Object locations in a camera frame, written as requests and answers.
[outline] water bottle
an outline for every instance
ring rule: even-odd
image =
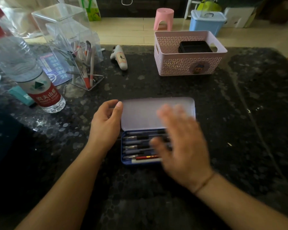
[[[65,107],[65,99],[38,65],[26,42],[3,25],[0,26],[0,68],[44,111],[56,113]]]

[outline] pink storage basket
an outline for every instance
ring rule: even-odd
[[[181,41],[204,40],[208,45],[214,43],[217,52],[179,53]],[[211,74],[226,48],[210,31],[159,31],[155,32],[155,60],[160,76],[179,76]]]

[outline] bracelet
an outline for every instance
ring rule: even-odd
[[[215,172],[213,171],[212,174],[200,185],[200,187],[194,192],[194,194],[196,195],[203,187],[205,187],[208,182],[211,180],[211,178],[213,178],[215,175]]]

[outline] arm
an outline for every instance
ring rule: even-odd
[[[118,100],[100,106],[85,148],[17,230],[80,229],[100,164],[119,135],[122,112],[123,105]]]
[[[287,229],[288,218],[242,192],[213,172],[207,143],[199,124],[177,106],[163,106],[160,117],[171,138],[170,153],[160,138],[151,144],[162,158],[164,170],[188,188],[235,230]]]

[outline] hand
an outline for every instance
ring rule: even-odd
[[[122,112],[122,102],[110,100],[104,102],[94,114],[86,148],[99,153],[101,159],[106,156],[119,136]]]
[[[157,115],[166,127],[173,151],[167,149],[160,137],[151,139],[150,143],[162,158],[162,166],[169,176],[195,193],[213,174],[200,126],[181,106],[173,110],[164,105]]]

